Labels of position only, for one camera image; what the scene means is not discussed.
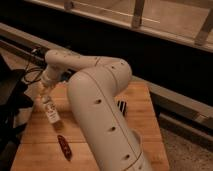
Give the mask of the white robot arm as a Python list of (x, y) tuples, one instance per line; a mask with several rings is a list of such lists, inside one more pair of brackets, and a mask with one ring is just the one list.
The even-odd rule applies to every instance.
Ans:
[(100, 171), (153, 171), (137, 132), (131, 130), (115, 97), (132, 79), (130, 65), (121, 58), (75, 55), (68, 50), (45, 53), (41, 82), (54, 87), (71, 69), (67, 96)]

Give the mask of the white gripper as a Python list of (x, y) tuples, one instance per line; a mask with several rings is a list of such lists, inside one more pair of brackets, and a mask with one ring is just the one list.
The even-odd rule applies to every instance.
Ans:
[(59, 82), (59, 78), (60, 76), (56, 73), (44, 71), (41, 75), (41, 81), (39, 83), (40, 96), (43, 97), (49, 95)]

